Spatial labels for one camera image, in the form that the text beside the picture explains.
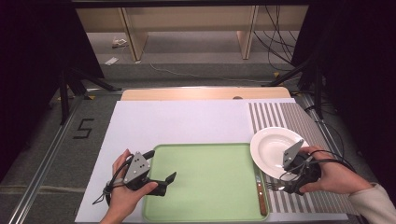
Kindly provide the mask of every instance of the striped placemat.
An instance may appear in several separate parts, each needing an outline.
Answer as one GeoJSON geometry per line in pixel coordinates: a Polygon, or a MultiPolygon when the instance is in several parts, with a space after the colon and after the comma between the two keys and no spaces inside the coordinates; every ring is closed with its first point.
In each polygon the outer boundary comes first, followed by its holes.
{"type": "MultiPolygon", "coordinates": [[[[253,132],[263,128],[283,127],[298,133],[309,146],[330,150],[318,125],[295,103],[248,103],[253,132]]],[[[264,175],[265,181],[279,180],[264,175]]],[[[271,213],[347,213],[357,215],[346,195],[317,191],[303,196],[266,190],[271,213]]]]}

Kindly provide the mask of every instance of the white plate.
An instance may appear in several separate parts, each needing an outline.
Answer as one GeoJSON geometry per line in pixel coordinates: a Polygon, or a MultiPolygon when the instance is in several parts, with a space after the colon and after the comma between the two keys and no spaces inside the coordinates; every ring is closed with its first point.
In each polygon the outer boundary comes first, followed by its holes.
{"type": "MultiPolygon", "coordinates": [[[[254,134],[250,142],[250,154],[256,165],[269,176],[279,179],[283,169],[283,152],[302,137],[292,130],[280,127],[265,128],[254,134]]],[[[291,180],[293,174],[285,174],[282,180],[291,180]]]]}

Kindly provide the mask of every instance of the green tray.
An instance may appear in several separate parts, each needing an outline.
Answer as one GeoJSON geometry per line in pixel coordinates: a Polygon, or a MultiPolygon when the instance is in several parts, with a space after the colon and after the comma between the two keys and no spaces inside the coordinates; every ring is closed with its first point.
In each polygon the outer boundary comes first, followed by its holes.
{"type": "Polygon", "coordinates": [[[173,172],[177,176],[164,197],[145,197],[143,217],[147,221],[266,218],[260,213],[249,144],[159,145],[154,150],[149,177],[164,180],[173,172]]]}

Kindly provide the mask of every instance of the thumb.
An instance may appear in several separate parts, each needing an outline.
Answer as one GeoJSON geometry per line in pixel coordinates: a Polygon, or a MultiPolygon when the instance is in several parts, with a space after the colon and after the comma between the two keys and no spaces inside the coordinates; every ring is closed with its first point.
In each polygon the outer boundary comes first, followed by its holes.
{"type": "Polygon", "coordinates": [[[156,182],[149,182],[145,186],[143,186],[141,189],[137,190],[136,193],[139,195],[139,197],[143,197],[146,194],[152,192],[155,188],[157,188],[158,183],[156,182]]]}
{"type": "Polygon", "coordinates": [[[317,191],[317,190],[321,190],[319,182],[308,183],[308,184],[300,187],[300,189],[299,189],[299,191],[301,193],[312,192],[312,191],[317,191]]]}

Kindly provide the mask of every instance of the sleeve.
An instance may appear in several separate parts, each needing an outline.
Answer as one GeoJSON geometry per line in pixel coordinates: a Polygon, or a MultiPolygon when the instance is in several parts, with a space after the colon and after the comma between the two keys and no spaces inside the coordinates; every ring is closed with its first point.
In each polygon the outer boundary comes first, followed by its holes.
{"type": "Polygon", "coordinates": [[[387,192],[374,183],[371,189],[365,189],[349,195],[354,208],[367,220],[374,223],[396,223],[396,209],[387,192]]]}

